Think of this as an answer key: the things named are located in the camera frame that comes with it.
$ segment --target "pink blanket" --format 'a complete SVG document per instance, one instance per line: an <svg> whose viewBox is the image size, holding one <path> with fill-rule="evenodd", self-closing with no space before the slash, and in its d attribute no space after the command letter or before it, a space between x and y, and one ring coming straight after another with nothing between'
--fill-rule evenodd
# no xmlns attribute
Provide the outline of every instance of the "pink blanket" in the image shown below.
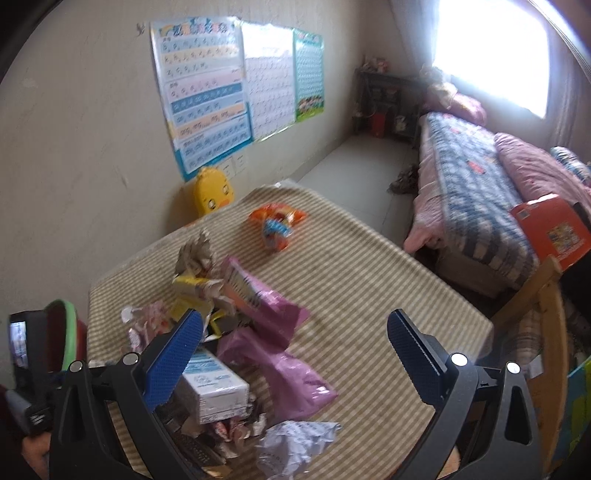
<svg viewBox="0 0 591 480"><path fill-rule="evenodd" d="M496 134L495 146L503 168L524 200L555 193L571 205L580 202L591 217L591 189L548 152L508 134Z"/></svg>
<svg viewBox="0 0 591 480"><path fill-rule="evenodd" d="M418 196L414 199L413 227L404 241L404 251L415 253L426 245L429 248L445 247L445 228L439 175L435 165L435 153L428 122L421 118L420 164L418 167Z"/></svg>

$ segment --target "educational wall chart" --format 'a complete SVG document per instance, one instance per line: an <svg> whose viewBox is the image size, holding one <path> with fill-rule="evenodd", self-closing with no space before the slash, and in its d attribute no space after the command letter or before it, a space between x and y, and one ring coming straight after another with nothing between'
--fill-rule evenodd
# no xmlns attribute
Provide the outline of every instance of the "educational wall chart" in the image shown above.
<svg viewBox="0 0 591 480"><path fill-rule="evenodd" d="M248 102L255 140L296 121L293 30L242 24Z"/></svg>
<svg viewBox="0 0 591 480"><path fill-rule="evenodd" d="M324 111L324 41L321 35L294 29L297 121Z"/></svg>
<svg viewBox="0 0 591 480"><path fill-rule="evenodd" d="M252 142L241 24L234 17L152 22L164 115L185 180Z"/></svg>

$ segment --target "orange snack bag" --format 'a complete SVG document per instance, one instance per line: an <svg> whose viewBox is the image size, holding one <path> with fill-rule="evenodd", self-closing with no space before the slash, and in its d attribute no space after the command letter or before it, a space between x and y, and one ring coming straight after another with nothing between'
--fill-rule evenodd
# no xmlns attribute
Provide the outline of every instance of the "orange snack bag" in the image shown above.
<svg viewBox="0 0 591 480"><path fill-rule="evenodd" d="M268 218L273 218L288 227L292 227L300 223L306 216L306 213L302 210L292 208L285 203L267 203L253 211L248 218L259 223L263 223Z"/></svg>
<svg viewBox="0 0 591 480"><path fill-rule="evenodd" d="M293 233L293 226L306 218L306 213L283 203L269 203L252 212L249 218L262 225L265 246L280 251L289 245L288 237Z"/></svg>

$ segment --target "sunlight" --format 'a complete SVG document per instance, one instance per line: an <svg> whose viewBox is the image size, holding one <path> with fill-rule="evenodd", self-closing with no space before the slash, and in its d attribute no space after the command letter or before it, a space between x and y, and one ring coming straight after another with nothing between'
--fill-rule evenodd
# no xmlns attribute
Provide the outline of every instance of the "sunlight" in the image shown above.
<svg viewBox="0 0 591 480"><path fill-rule="evenodd" d="M546 31L507 0L440 0L433 65L541 118L546 115Z"/></svg>

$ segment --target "silver screw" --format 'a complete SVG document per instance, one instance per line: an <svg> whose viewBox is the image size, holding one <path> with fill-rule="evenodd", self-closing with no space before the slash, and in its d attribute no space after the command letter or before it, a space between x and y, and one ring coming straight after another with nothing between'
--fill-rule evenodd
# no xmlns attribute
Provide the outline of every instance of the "silver screw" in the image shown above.
<svg viewBox="0 0 591 480"><path fill-rule="evenodd" d="M521 368L519 368L519 365L517 365L515 362L507 363L507 370L512 374L518 374L521 372Z"/></svg>
<svg viewBox="0 0 591 480"><path fill-rule="evenodd" d="M79 372L80 370L82 370L82 362L80 362L79 360L76 360L75 362L72 362L70 364L70 372Z"/></svg>
<svg viewBox="0 0 591 480"><path fill-rule="evenodd" d="M454 353L452 355L452 362L459 367L464 367L468 364L468 359L461 353Z"/></svg>
<svg viewBox="0 0 591 480"><path fill-rule="evenodd" d="M139 360L137 353L128 353L123 357L123 363L125 365L133 365L136 364Z"/></svg>

